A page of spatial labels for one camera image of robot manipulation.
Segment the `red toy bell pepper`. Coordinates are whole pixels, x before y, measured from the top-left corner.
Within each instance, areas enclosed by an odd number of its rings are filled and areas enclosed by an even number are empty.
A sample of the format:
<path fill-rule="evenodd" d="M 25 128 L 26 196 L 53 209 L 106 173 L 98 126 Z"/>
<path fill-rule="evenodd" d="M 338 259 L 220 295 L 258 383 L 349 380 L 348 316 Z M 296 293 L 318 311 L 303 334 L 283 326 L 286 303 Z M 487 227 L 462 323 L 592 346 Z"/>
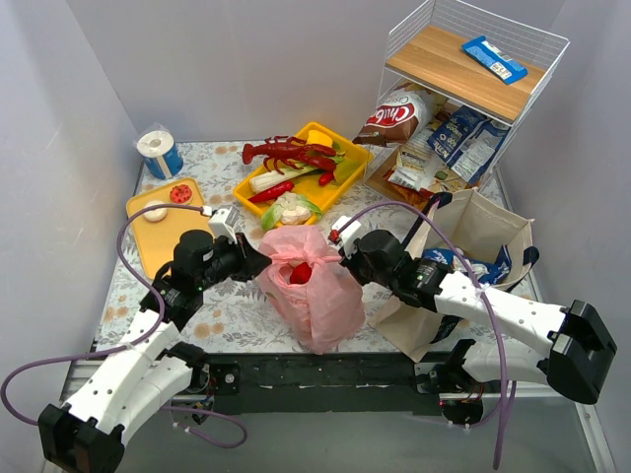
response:
<path fill-rule="evenodd" d="M 297 265 L 290 274 L 289 282 L 292 285 L 304 285 L 312 277 L 313 269 L 308 262 Z"/>

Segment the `pink plastic bag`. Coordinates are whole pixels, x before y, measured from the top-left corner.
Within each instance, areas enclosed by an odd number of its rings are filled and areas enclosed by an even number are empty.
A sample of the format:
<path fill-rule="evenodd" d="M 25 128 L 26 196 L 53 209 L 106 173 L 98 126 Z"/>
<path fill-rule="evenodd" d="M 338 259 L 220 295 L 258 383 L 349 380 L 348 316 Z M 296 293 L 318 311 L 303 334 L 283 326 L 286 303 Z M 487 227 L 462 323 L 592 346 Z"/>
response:
<path fill-rule="evenodd" d="M 272 260 L 257 284 L 301 345 L 322 355 L 351 338 L 365 322 L 362 287 L 339 264 L 337 251 L 315 226 L 280 227 L 262 238 L 259 251 Z M 313 269 L 304 285 L 289 282 L 293 269 Z"/>

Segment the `blue Doritos chips bag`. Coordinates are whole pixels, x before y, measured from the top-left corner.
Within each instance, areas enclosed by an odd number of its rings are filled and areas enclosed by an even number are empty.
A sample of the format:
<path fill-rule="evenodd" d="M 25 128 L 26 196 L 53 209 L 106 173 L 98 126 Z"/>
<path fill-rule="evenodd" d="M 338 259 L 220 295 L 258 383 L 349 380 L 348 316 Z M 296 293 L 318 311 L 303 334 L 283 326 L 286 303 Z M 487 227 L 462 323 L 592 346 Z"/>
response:
<path fill-rule="evenodd" d="M 456 251 L 449 248 L 428 248 L 423 251 L 422 257 L 449 265 L 454 271 L 467 275 L 467 269 L 456 256 L 457 254 L 460 254 L 467 262 L 477 281 L 481 284 L 497 285 L 501 283 L 512 270 L 512 259 L 508 247 L 505 245 L 501 246 L 494 262 L 468 258 L 460 248 L 457 248 Z"/>

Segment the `beige canvas tote bag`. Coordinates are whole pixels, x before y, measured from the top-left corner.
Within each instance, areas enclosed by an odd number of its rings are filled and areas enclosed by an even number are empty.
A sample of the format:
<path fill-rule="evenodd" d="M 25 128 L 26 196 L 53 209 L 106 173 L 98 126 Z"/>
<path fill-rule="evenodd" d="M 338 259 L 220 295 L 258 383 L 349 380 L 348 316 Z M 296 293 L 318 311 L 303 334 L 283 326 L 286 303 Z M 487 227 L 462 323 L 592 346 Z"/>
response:
<path fill-rule="evenodd" d="M 510 274 L 497 285 L 478 282 L 483 287 L 511 291 L 538 259 L 531 220 L 494 204 L 474 189 L 451 194 L 448 202 L 434 206 L 428 217 L 439 229 L 434 231 L 429 224 L 423 223 L 413 232 L 411 241 L 405 245 L 405 250 L 412 257 L 423 258 L 422 253 L 428 248 L 449 248 L 453 251 L 460 248 L 468 258 L 494 262 L 501 246 L 508 247 L 512 259 Z M 463 282 L 464 287 L 472 291 L 471 280 L 476 277 L 462 256 L 456 256 L 468 274 L 448 266 L 453 270 L 456 281 Z M 371 318 L 370 325 L 395 348 L 418 362 L 448 338 L 461 320 L 461 313 L 451 315 L 413 307 L 392 296 Z"/>

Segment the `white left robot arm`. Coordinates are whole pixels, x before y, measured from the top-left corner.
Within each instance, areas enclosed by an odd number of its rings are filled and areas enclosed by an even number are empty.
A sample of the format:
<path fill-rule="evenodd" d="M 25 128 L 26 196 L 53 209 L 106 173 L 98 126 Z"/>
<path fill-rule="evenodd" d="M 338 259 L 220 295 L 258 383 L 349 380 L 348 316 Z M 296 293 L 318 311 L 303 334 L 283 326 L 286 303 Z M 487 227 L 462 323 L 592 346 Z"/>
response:
<path fill-rule="evenodd" d="M 112 472 L 134 434 L 177 394 L 204 391 L 219 380 L 202 349 L 178 341 L 201 308 L 204 292 L 227 279 L 248 282 L 271 263 L 242 233 L 181 235 L 173 257 L 156 273 L 121 350 L 88 381 L 37 419 L 46 460 L 67 472 Z"/>

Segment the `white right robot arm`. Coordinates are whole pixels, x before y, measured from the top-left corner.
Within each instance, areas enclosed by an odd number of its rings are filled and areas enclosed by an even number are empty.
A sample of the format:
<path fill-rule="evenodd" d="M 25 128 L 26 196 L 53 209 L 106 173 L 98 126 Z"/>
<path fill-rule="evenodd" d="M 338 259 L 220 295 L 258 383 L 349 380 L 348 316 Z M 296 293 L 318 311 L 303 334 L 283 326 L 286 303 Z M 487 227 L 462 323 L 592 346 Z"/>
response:
<path fill-rule="evenodd" d="M 426 258 L 413 258 L 390 232 L 365 235 L 331 231 L 341 264 L 360 285 L 377 283 L 407 308 L 489 325 L 497 320 L 516 345 L 496 346 L 462 339 L 435 367 L 427 381 L 439 389 L 468 389 L 501 377 L 548 385 L 564 397 L 597 403 L 617 346 L 596 309 L 573 301 L 543 304 L 496 289 L 479 291 L 464 274 Z"/>

